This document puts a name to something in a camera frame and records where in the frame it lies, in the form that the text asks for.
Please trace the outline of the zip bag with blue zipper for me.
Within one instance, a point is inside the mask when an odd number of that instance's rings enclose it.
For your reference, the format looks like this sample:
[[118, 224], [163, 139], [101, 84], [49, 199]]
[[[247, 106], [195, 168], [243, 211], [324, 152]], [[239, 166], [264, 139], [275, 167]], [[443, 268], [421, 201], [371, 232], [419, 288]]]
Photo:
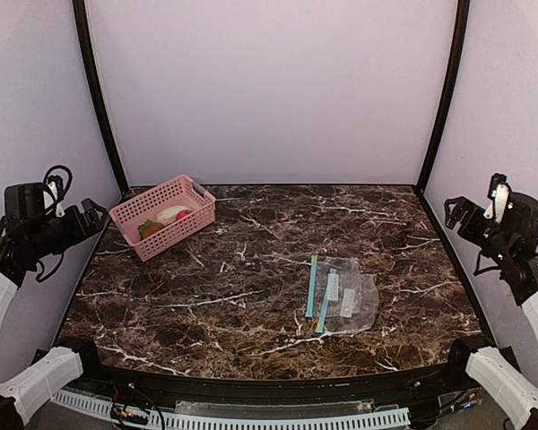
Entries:
[[314, 301], [315, 301], [315, 291], [316, 291], [316, 281], [317, 281], [317, 262], [318, 256], [312, 255], [310, 259], [310, 272], [309, 272], [309, 283], [308, 283], [308, 297], [306, 302], [306, 318], [312, 318], [314, 314]]

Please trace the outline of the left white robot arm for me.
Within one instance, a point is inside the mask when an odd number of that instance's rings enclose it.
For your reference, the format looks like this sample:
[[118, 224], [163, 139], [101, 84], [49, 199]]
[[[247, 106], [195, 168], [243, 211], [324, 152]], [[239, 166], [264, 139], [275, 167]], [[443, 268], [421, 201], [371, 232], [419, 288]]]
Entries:
[[[47, 280], [43, 257], [62, 256], [67, 249], [99, 234], [107, 221], [108, 211], [89, 198], [81, 206], [67, 208], [61, 217], [54, 208], [47, 208], [29, 219], [1, 219], [0, 330], [26, 274], [35, 271], [39, 282]], [[0, 383], [0, 429], [24, 428], [62, 388], [99, 368], [93, 341], [63, 340], [21, 373]]]

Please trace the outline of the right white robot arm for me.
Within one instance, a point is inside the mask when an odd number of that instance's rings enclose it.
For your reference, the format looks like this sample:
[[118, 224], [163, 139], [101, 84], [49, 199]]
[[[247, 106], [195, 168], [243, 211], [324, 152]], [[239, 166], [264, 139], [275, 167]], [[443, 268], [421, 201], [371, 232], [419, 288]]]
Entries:
[[[538, 343], [538, 201], [523, 193], [490, 195], [483, 209], [465, 197], [445, 202], [445, 223], [494, 261]], [[538, 388], [498, 348], [469, 348], [464, 371], [503, 409], [515, 429], [538, 429]]]

